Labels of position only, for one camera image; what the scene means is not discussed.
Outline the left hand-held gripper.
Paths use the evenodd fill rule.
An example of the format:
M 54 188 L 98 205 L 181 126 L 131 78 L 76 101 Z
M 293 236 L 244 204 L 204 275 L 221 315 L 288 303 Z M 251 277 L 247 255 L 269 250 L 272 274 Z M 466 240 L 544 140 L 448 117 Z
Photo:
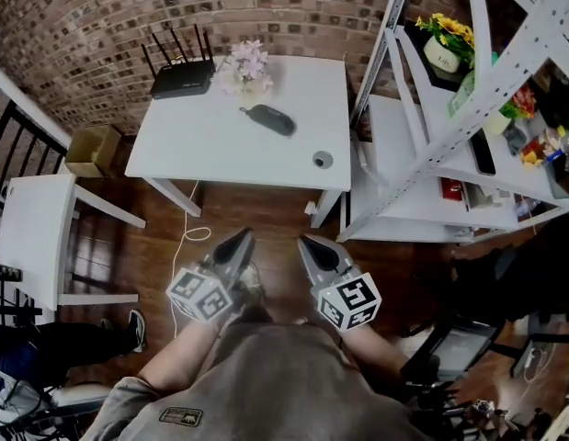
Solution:
M 181 267 L 166 296 L 177 310 L 197 322 L 211 322 L 234 310 L 242 298 L 238 281 L 251 261 L 256 239 L 243 228 L 216 245 L 212 256 Z

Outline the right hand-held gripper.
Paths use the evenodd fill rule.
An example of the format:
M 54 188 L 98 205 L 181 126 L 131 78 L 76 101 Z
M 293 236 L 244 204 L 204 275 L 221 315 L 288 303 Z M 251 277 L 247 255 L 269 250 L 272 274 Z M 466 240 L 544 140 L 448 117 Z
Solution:
M 297 245 L 306 273 L 317 273 L 312 279 L 312 294 L 321 317 L 339 332 L 358 328 L 375 318 L 381 294 L 370 273 L 349 265 L 348 253 L 342 246 L 316 235 L 301 236 Z

